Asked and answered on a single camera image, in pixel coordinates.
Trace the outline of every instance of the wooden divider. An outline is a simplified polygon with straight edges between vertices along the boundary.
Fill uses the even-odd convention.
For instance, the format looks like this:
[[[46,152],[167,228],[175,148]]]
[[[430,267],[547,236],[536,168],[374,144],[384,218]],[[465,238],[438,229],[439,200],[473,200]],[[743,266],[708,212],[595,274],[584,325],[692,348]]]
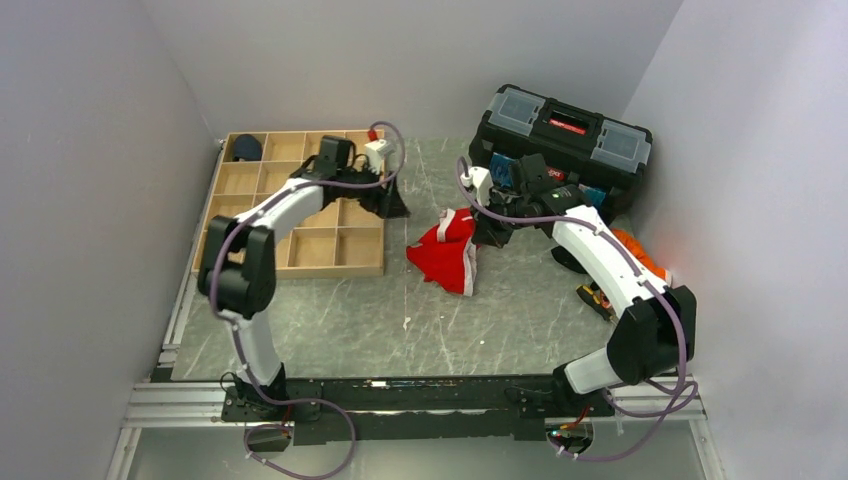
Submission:
[[[279,190],[303,161],[318,152],[324,135],[346,137],[357,153],[365,152],[366,130],[317,132],[245,132],[262,143],[258,162],[237,161],[232,142],[242,133],[231,133],[215,173],[213,194],[206,207],[204,225],[216,215],[228,217],[247,211]],[[279,278],[378,276],[383,274],[384,221],[359,206],[356,200],[340,199],[304,220],[277,243]],[[204,228],[194,259],[200,268]],[[231,254],[241,259],[242,254]]]

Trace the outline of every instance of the floor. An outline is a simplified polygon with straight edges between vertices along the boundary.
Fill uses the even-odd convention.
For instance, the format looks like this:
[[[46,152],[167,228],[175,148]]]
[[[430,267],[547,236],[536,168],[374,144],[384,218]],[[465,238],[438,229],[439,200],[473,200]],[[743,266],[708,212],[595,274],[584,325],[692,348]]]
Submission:
[[[548,373],[603,346],[612,332],[574,293],[588,277],[556,264],[535,229],[478,252],[472,297],[425,283],[405,247],[439,212],[465,206],[454,182],[467,139],[409,139],[401,196],[412,212],[386,227],[385,275],[279,281],[269,307],[277,353],[290,377]],[[617,221],[629,230],[626,219]],[[206,298],[192,300],[174,379],[233,370],[228,331]]]

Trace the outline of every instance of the blue component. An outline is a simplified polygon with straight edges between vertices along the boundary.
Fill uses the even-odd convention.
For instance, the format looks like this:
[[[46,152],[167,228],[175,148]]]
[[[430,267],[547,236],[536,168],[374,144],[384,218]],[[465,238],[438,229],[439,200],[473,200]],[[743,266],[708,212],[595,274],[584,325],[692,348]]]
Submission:
[[[499,187],[512,188],[512,177],[509,175],[509,166],[514,162],[512,158],[500,153],[493,153],[489,162],[489,174],[492,182]]]
[[[589,201],[592,202],[592,206],[595,208],[600,208],[601,204],[604,203],[604,199],[607,198],[606,192],[597,188],[580,185],[580,190],[583,190],[583,193],[586,194],[586,197],[589,198]]]

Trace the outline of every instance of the red fabric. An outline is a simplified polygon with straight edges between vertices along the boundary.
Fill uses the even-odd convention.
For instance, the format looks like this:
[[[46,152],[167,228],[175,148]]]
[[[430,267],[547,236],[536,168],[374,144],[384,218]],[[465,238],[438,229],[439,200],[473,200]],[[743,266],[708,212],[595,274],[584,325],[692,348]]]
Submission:
[[[406,248],[406,258],[424,273],[425,282],[435,281],[449,292],[471,296],[477,274],[471,211],[448,209],[440,217],[438,225]]]

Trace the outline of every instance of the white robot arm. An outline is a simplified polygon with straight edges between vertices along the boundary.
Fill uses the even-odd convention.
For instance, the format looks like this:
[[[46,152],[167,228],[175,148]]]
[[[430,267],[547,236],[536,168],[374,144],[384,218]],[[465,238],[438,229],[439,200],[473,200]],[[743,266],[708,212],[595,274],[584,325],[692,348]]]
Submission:
[[[318,155],[307,160],[275,194],[234,218],[218,216],[208,225],[198,289],[207,296],[215,290],[221,315],[229,320],[223,325],[239,333],[231,336],[233,342],[238,343],[234,347],[243,353],[255,380],[272,398],[286,398],[285,370],[274,349],[266,310],[276,284],[274,249],[277,243],[298,224],[339,197],[358,199],[363,208],[382,218],[408,214],[394,181],[375,188],[349,188],[379,180],[381,169],[393,153],[391,144],[385,140],[368,143],[365,146],[367,160],[362,170],[349,166],[354,148],[350,140],[325,136]],[[315,185],[313,180],[330,182]],[[229,252],[243,250],[244,260],[240,263],[225,260],[218,283],[213,285],[212,271],[226,237],[236,226],[251,218],[255,220],[242,227],[228,249]],[[250,382],[245,367],[241,365],[236,373],[242,381]]]
[[[633,385],[677,364],[670,319],[652,290],[660,292],[675,308],[686,334],[687,360],[691,359],[695,328],[692,292],[685,286],[669,288],[639,263],[576,186],[563,186],[549,178],[541,155],[524,157],[512,173],[514,185],[509,189],[493,186],[488,169],[482,167],[471,167],[460,176],[479,205],[502,216],[493,220],[476,212],[475,243],[503,247],[514,229],[535,224],[579,261],[610,299],[620,319],[604,348],[554,370],[555,383],[559,383],[555,397],[559,394],[561,402],[579,403],[581,396],[613,385]],[[551,216],[567,216],[572,221],[538,224],[532,220]],[[509,218],[503,217],[523,217],[523,223],[504,221]]]

